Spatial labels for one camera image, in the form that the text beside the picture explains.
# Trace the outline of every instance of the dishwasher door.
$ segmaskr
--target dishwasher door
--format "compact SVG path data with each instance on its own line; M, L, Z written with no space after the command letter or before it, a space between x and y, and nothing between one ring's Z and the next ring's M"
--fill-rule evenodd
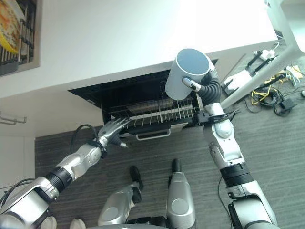
M176 101L165 93L169 70L71 90L102 109L104 122L116 117L131 121L122 134L138 140L169 136L196 124L195 114L202 110L201 99L191 92Z

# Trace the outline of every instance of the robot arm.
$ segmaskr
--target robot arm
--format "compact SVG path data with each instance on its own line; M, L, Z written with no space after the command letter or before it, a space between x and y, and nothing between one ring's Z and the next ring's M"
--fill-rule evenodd
M108 143L126 146L120 141L119 132L128 122L127 118L108 122L100 129L98 139L82 145L47 175L35 179L9 199L0 209L0 228L36 228L47 216L49 204L103 157Z
M210 117L222 116L220 106L221 89L217 72L210 60L210 71L207 85L200 85L190 78L182 82L196 91L202 98L205 111ZM234 228L278 228L275 214L270 207L259 184L250 174L243 154L234 137L234 127L229 119L209 124L203 129L209 141L210 154L219 168L226 183L230 198L235 199L229 205Z

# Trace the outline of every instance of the robot leg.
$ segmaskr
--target robot leg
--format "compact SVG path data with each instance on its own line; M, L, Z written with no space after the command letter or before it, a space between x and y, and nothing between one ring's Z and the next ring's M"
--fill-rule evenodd
M189 229L195 225L196 215L191 187L183 172L181 163L175 159L172 164L173 174L169 180L167 199L167 218L176 229Z
M99 216L99 226L125 223L131 208L141 202L143 184L137 167L130 167L130 174L133 183L117 190L107 198Z

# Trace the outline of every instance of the metal rack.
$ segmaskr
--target metal rack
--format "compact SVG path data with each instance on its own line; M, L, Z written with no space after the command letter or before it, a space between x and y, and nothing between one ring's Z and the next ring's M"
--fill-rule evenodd
M131 121L126 128L153 124L183 121L193 118L199 107L193 106L192 97L181 101L170 98L151 100L127 106L112 107L109 114L113 117L129 117Z
M12 54L0 45L0 76L15 72L19 65L30 63L34 59L34 37L36 20L36 2L17 0L25 20L20 21L18 54Z

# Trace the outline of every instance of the white cabinet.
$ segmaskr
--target white cabinet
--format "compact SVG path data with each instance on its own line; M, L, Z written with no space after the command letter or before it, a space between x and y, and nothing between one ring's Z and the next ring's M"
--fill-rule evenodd
M35 177L34 150L33 137L0 136L0 188Z

